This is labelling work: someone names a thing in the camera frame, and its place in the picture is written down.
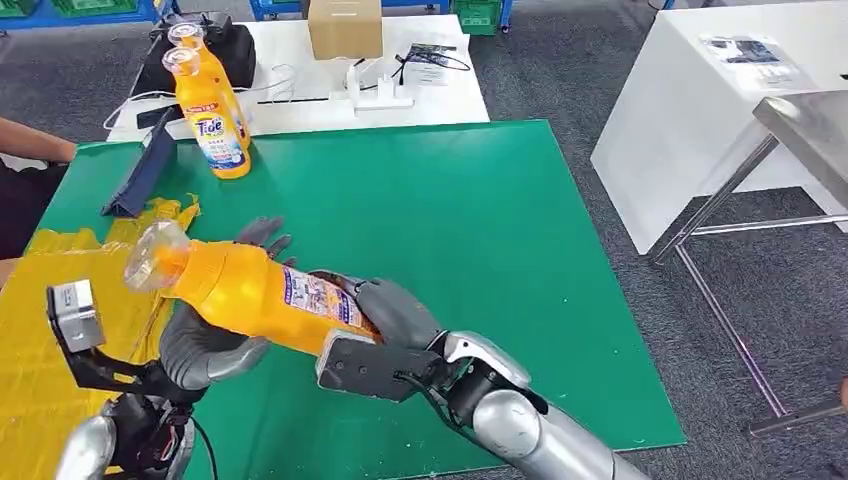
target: floor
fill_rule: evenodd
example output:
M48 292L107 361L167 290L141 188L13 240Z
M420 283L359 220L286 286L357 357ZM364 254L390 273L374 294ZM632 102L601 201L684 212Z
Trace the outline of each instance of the floor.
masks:
M228 3L213 2L251 18L246 5ZM766 403L682 265L675 259L658 267L636 254L591 167L653 14L642 1L518 0L509 35L471 42L492 119L551 123L689 438L685 446L625 456L655 479L844 478L848 418L762 440L743 433L767 415ZM0 115L76 141L105 139L101 124L129 91L148 29L20 32L0 40ZM802 191L787 189L736 195L716 221L815 213ZM833 395L848 366L848 237L815 226L689 245L784 403L797 408ZM445 478L521 476L504 468Z

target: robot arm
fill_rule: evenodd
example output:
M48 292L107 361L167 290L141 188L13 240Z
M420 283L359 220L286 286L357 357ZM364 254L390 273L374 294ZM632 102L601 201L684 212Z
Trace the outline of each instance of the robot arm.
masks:
M235 241L263 245L281 223L279 217L259 218ZM280 237L266 249L268 255L275 257L290 242L290 236ZM212 383L253 368L270 345L264 338L209 325L179 304L159 339L160 358L135 365L98 349L106 339L87 280L48 287L47 305L50 327L77 385L121 392L71 432L56 472L61 480L182 478L195 432L208 442L191 418L194 403ZM132 381L119 381L115 374ZM109 466L123 471L106 474Z
M648 479L534 393L527 371L488 339L443 330L392 282L312 273L351 294L385 342L330 338L316 364L320 386L395 401L421 393L449 428L530 479Z

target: cardboard box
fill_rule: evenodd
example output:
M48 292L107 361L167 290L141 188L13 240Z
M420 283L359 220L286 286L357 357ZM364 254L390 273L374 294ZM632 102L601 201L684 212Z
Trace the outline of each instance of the cardboard box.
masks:
M383 56L380 0L312 0L307 22L316 60Z

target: white table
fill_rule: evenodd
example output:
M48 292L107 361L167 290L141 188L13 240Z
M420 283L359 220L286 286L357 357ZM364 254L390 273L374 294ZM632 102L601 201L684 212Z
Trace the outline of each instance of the white table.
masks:
M749 90L701 42L703 35L765 35L814 90L848 89L848 2L660 12L592 154L592 164L636 249L648 253L696 196L714 193L766 131ZM828 214L844 209L780 146L737 191L803 187Z
M455 15L383 18L383 58L373 67L360 66L365 84L376 83L379 73L393 73L400 65L395 54L406 56L412 42L441 43L456 46L471 66L471 71L451 71L448 85L398 87L398 94L414 98L414 106L406 109L354 112L343 92L342 79L350 60L316 61L312 57L309 30L304 20L244 23L256 44L256 73L253 87L273 83L272 68L287 64L296 72L293 94L282 88L239 93L239 99L252 135L282 132L306 132L350 128L437 125L488 122L489 115L477 76L467 54L468 36L463 35ZM290 103L256 104L277 99ZM328 99L303 101L310 99ZM147 99L130 102L115 122L107 138L110 142L140 141L149 129L136 128L136 115L164 105L172 99ZM168 125L174 138L191 138L185 121Z

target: yellow cloth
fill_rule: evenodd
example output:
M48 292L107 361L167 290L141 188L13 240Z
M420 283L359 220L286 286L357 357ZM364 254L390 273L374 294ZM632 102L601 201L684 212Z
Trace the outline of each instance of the yellow cloth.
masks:
M116 219L103 245L94 233L39 230L0 291L0 480L53 478L68 434L113 393L77 387L47 323L45 289L88 278L103 325L102 350L144 363L158 356L158 339L172 301L156 292L130 292L122 281L129 253L159 218L188 228L197 198L155 199L137 219Z

